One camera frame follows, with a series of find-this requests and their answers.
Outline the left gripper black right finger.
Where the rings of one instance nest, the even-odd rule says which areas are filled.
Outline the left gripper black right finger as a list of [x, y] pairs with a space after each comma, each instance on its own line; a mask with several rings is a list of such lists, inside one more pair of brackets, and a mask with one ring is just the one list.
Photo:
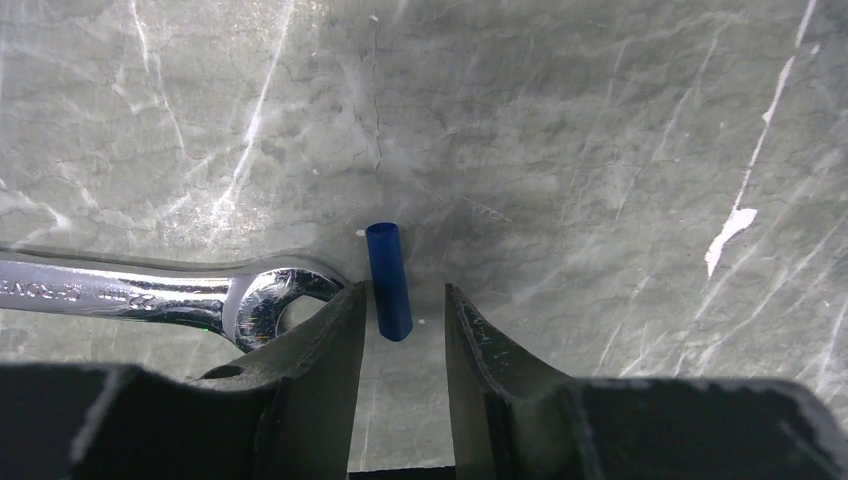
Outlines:
[[843, 479], [847, 440], [776, 378], [573, 377], [445, 288], [460, 479]]

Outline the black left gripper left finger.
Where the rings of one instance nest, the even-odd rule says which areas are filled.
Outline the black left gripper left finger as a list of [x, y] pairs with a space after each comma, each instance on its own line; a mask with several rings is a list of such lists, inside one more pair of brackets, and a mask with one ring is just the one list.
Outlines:
[[1, 368], [5, 479], [342, 479], [367, 288], [192, 381], [119, 363]]

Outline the blue marker cap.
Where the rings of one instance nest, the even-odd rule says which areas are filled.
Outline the blue marker cap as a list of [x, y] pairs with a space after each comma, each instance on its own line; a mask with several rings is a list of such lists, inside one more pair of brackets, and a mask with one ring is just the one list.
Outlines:
[[400, 230], [395, 223], [379, 222], [365, 232], [378, 329], [387, 340], [400, 342], [413, 329]]

